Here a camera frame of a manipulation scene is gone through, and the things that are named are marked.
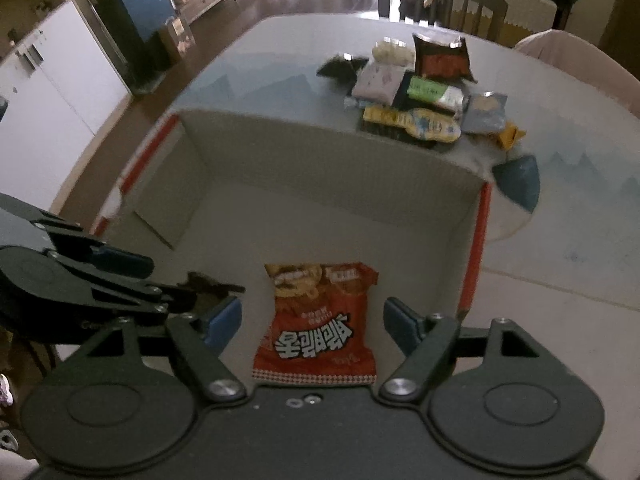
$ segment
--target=wooden floor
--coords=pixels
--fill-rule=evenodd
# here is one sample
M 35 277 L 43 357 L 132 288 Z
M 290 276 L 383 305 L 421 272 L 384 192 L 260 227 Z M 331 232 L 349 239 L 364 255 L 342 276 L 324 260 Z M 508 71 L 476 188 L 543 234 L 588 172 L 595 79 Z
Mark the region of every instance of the wooden floor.
M 310 12 L 369 12 L 377 0 L 225 0 L 191 25 L 197 48 L 169 70 L 152 94 L 137 99 L 97 150 L 60 216 L 89 228 L 120 171 L 175 97 L 220 52 L 269 16 Z

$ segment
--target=cabinet door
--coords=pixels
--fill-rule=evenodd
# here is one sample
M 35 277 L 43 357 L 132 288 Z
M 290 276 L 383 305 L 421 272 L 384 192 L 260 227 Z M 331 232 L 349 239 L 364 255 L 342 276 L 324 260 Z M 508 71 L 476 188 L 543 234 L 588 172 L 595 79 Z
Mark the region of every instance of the cabinet door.
M 48 210 L 94 135 L 42 70 L 15 88 L 0 121 L 0 192 Z
M 93 133 L 129 94 L 73 2 L 38 28 L 33 59 Z

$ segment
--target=circular cover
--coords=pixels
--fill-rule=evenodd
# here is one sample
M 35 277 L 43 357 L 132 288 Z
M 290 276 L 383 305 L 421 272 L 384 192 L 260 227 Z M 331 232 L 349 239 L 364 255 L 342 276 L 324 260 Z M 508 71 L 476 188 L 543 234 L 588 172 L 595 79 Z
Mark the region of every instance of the circular cover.
M 589 451 L 604 422 L 598 397 L 566 379 L 533 384 L 460 374 L 433 392 L 427 418 L 436 436 L 489 467 L 553 468 Z
M 134 381 L 107 373 L 94 384 L 45 381 L 22 408 L 33 445 L 54 462 L 104 472 L 171 447 L 191 425 L 193 397 L 167 374 L 146 367 L 135 371 Z

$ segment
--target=pink chair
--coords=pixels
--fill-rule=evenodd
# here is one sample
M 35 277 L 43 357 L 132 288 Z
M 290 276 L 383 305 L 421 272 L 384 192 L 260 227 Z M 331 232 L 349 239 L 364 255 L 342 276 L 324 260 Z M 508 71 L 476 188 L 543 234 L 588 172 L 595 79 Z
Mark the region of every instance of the pink chair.
M 551 29 L 525 38 L 514 49 L 596 87 L 640 119 L 640 81 L 591 43 Z

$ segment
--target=white lace cover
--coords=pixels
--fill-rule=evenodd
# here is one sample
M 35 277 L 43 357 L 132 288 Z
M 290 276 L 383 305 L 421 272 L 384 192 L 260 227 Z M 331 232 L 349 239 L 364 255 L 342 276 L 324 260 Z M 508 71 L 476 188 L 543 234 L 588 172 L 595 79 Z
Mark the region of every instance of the white lace cover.
M 531 32 L 542 32 L 551 28 L 556 16 L 557 6 L 551 0 L 505 0 L 509 4 L 505 22 L 526 28 Z M 462 10 L 464 0 L 453 0 L 453 10 Z M 478 4 L 469 2 L 467 12 L 475 13 Z M 491 12 L 482 10 L 484 16 L 490 17 Z

